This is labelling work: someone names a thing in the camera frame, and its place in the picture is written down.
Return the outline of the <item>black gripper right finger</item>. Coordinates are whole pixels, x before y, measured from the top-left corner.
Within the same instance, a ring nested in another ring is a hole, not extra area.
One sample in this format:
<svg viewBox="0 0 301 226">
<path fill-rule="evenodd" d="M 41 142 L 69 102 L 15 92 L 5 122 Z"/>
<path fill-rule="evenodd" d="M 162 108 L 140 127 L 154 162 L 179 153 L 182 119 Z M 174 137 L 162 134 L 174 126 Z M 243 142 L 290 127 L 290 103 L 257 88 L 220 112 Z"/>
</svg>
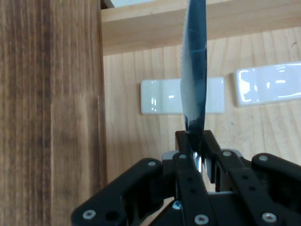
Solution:
<svg viewBox="0 0 301 226">
<path fill-rule="evenodd" d="M 301 224 L 301 167 L 269 153 L 251 161 L 203 134 L 203 164 L 216 192 L 233 192 L 254 226 Z"/>
</svg>

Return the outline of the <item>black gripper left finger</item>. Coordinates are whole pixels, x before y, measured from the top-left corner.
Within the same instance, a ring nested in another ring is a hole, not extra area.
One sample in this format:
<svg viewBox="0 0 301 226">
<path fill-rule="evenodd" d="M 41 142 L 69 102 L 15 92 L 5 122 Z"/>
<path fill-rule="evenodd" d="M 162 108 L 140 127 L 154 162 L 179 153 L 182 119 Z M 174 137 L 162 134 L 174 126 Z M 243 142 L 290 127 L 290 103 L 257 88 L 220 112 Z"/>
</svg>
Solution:
<svg viewBox="0 0 301 226">
<path fill-rule="evenodd" d="M 156 226 L 210 225 L 212 208 L 188 135 L 178 131 L 175 138 L 175 154 L 140 160 L 77 207 L 72 225 L 139 226 L 155 212 Z"/>
</svg>

